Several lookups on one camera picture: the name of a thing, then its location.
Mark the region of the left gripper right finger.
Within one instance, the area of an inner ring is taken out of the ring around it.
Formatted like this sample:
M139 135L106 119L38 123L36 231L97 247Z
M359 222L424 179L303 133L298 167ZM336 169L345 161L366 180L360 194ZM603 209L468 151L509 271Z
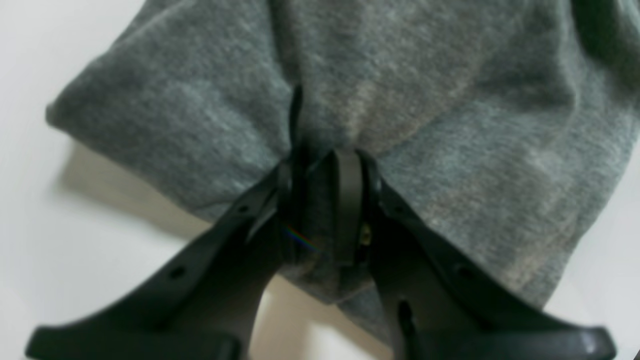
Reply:
M375 284L395 360L612 360L601 326L515 296L430 229L362 150L332 150L333 259Z

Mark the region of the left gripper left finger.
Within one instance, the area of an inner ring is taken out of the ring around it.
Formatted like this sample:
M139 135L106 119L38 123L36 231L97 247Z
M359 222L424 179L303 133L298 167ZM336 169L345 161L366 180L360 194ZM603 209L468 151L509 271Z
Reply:
M285 231L305 160L293 152L213 228L105 309L39 326L33 360L249 360L267 285L297 246Z

